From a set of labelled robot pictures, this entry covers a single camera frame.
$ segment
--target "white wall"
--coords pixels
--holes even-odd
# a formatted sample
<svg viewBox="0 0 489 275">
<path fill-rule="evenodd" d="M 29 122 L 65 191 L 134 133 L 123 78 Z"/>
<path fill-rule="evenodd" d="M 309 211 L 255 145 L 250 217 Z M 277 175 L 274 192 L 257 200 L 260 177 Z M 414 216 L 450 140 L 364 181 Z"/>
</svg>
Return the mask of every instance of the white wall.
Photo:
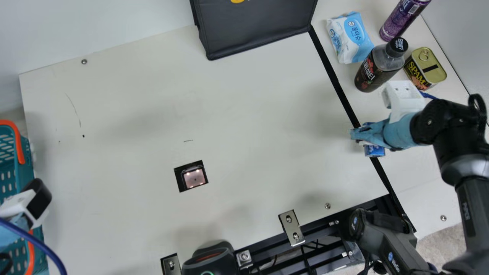
<svg viewBox="0 0 489 275">
<path fill-rule="evenodd" d="M 469 2 L 433 0 L 423 17 L 467 89 L 489 102 L 489 1 Z M 19 73 L 190 24 L 189 0 L 1 0 L 0 113 L 22 108 Z"/>
<path fill-rule="evenodd" d="M 489 104 L 487 0 L 433 0 L 423 18 L 469 93 Z"/>
<path fill-rule="evenodd" d="M 19 73 L 190 24 L 189 0 L 0 0 L 0 113 Z"/>
</svg>

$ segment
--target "white tabletop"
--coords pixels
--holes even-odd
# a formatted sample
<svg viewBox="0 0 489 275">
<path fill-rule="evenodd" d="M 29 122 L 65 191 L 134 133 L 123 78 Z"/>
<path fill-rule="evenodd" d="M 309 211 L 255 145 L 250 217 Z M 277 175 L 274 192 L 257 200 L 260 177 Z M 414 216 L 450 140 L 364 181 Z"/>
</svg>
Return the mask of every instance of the white tabletop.
<svg viewBox="0 0 489 275">
<path fill-rule="evenodd" d="M 312 25 L 360 123 L 386 119 L 390 110 L 385 108 L 379 91 L 363 93 L 356 89 L 354 78 L 360 63 L 343 65 L 338 62 L 326 29 L 326 20 L 352 10 L 359 12 L 372 42 L 375 45 L 385 44 L 386 42 L 380 38 L 379 30 L 395 5 L 396 1 L 392 0 L 319 1 L 314 14 Z M 447 79 L 427 92 L 442 99 L 467 104 L 466 89 L 423 18 L 417 18 L 403 37 L 409 43 L 408 52 L 423 46 L 432 49 L 447 72 Z M 393 80 L 409 80 L 409 78 L 401 70 Z M 389 152 L 386 157 L 381 158 L 381 163 L 404 210 L 418 230 L 418 237 L 461 221 L 456 193 L 454 188 L 442 181 L 431 146 Z M 440 220 L 441 215 L 448 217 L 446 222 Z"/>
<path fill-rule="evenodd" d="M 72 275 L 160 275 L 207 241 L 280 234 L 285 211 L 387 194 L 308 34 L 208 61 L 189 26 L 84 58 L 20 76 L 45 239 Z M 173 169 L 197 160 L 209 184 L 179 193 Z"/>
</svg>

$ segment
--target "wet wipes package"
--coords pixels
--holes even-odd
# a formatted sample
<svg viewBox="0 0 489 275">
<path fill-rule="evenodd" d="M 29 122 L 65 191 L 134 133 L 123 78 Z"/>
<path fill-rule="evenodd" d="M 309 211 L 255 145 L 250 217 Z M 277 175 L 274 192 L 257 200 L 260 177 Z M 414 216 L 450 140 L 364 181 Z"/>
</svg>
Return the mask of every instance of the wet wipes package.
<svg viewBox="0 0 489 275">
<path fill-rule="evenodd" d="M 342 64 L 362 62 L 374 48 L 358 12 L 328 19 L 327 28 Z"/>
</svg>

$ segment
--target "bolt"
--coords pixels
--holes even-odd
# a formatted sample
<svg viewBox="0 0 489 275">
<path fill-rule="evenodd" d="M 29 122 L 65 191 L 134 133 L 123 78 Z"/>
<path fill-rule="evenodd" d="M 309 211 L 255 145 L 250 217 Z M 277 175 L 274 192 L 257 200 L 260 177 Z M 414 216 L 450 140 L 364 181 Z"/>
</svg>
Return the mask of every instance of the bolt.
<svg viewBox="0 0 489 275">
<path fill-rule="evenodd" d="M 241 260 L 246 261 L 249 259 L 249 255 L 247 253 L 241 253 Z"/>
</svg>

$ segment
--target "spam can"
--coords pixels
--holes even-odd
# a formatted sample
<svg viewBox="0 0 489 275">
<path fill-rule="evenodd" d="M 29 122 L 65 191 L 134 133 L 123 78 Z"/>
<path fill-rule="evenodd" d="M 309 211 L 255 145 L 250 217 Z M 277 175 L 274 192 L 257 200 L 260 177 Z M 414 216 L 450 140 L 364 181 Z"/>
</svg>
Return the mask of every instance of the spam can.
<svg viewBox="0 0 489 275">
<path fill-rule="evenodd" d="M 425 91 L 446 79 L 446 72 L 430 48 L 413 51 L 404 64 L 404 71 L 414 85 Z"/>
</svg>

